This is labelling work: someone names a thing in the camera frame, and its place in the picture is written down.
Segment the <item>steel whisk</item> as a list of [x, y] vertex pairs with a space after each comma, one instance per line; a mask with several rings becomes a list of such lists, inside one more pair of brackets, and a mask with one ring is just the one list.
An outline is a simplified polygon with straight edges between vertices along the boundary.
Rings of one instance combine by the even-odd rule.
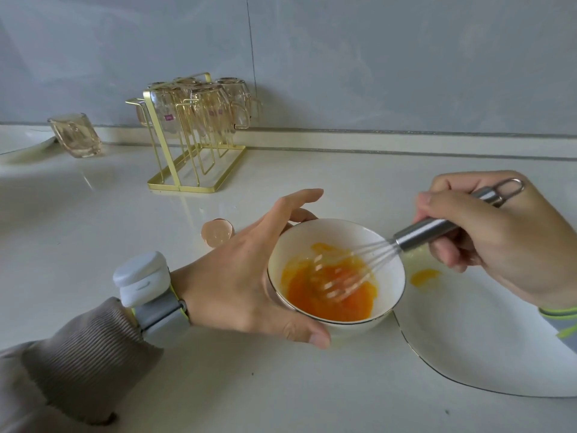
[[394, 258], [426, 245], [439, 237], [458, 230], [458, 228], [456, 224], [447, 219], [425, 218], [403, 228], [390, 238], [350, 247], [342, 254], [324, 251], [314, 257], [314, 271], [312, 272], [314, 277], [321, 271], [334, 267], [343, 261], [362, 261], [364, 268], [350, 275], [345, 275], [341, 269], [338, 269], [335, 271], [335, 278], [315, 288], [315, 290], [328, 299], [342, 301], [358, 290], [364, 282], [376, 275], [379, 270], [388, 266]]

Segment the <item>yellow egg spill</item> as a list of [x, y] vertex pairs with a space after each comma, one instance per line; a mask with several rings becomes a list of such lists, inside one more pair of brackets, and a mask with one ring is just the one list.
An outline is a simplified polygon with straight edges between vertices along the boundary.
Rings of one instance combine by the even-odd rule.
[[427, 288], [436, 281], [442, 272], [436, 269], [420, 269], [409, 277], [409, 283], [417, 289]]

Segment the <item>person's left forearm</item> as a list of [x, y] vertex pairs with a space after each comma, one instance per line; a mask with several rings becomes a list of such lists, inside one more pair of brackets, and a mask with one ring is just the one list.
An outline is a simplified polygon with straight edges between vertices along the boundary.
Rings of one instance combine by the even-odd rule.
[[0, 433], [98, 433], [158, 364], [118, 298], [53, 336], [0, 350]]

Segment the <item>large white plate dark rim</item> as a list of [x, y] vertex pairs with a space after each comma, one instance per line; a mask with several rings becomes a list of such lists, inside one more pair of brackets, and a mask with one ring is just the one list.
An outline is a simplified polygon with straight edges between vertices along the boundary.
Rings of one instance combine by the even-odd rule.
[[[444, 377], [481, 390], [524, 397], [577, 398], [577, 354], [535, 306], [473, 267], [458, 274], [427, 247], [402, 256], [407, 284], [395, 307], [411, 349]], [[442, 275], [417, 289], [420, 269]]]

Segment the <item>white bowl with gold rim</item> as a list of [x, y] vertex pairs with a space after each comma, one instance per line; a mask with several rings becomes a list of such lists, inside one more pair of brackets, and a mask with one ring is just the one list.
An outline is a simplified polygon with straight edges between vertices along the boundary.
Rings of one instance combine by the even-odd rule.
[[270, 256], [267, 276], [277, 298], [289, 309], [300, 312], [321, 322], [332, 339], [364, 333], [377, 326], [397, 305], [406, 285], [405, 268], [400, 257], [396, 257], [385, 268], [374, 275], [378, 284], [378, 297], [371, 317], [361, 321], [337, 322], [316, 318], [289, 303], [282, 289], [282, 272], [286, 263], [296, 255], [306, 252], [317, 242], [348, 249], [384, 239], [378, 233], [354, 222], [342, 219], [316, 219], [293, 226], [284, 232]]

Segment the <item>grey green wrist band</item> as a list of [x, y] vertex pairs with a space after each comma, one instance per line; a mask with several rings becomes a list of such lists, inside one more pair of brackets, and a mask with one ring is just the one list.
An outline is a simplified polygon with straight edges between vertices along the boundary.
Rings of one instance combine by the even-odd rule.
[[556, 337], [568, 344], [570, 340], [577, 340], [577, 306], [567, 309], [539, 308], [539, 314], [556, 331]]

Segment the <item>beaten orange egg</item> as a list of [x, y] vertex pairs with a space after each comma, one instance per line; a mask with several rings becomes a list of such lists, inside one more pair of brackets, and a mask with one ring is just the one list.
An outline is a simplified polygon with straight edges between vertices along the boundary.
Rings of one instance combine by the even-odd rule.
[[322, 242], [286, 263], [281, 285], [301, 311], [345, 323], [370, 318], [378, 297], [378, 284], [361, 257]]

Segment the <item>person's right hand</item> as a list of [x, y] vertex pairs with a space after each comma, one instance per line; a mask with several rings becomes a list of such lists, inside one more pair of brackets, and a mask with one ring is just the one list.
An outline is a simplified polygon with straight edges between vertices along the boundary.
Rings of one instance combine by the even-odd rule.
[[[523, 191], [495, 208], [471, 193], [508, 178]], [[460, 227], [446, 237], [470, 237], [472, 265], [539, 308], [577, 306], [577, 232], [522, 174], [466, 172], [437, 176], [415, 200], [414, 221], [447, 219]]]

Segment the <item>brown eggshell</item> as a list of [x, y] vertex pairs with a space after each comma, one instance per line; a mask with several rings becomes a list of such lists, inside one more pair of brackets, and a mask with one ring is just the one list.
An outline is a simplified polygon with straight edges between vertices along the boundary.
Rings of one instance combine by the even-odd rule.
[[235, 235], [235, 228], [224, 218], [207, 221], [201, 228], [201, 238], [211, 249], [220, 247]]

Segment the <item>person's left hand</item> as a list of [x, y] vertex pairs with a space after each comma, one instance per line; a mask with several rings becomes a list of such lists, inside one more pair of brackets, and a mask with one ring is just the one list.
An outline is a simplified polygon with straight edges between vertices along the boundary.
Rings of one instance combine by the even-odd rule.
[[256, 311], [292, 311], [265, 292], [270, 255], [290, 214], [318, 201], [323, 189], [302, 189], [283, 196], [261, 218], [208, 254], [171, 273], [171, 282], [188, 307], [195, 326], [253, 332]]

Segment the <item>white grey wrist tracker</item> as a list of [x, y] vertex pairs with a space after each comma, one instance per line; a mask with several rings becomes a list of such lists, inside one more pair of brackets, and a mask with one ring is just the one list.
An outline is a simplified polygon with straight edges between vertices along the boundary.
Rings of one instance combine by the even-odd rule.
[[175, 291], [166, 258], [158, 251], [135, 256], [116, 269], [112, 280], [142, 338], [159, 349], [175, 346], [191, 327], [188, 307]]

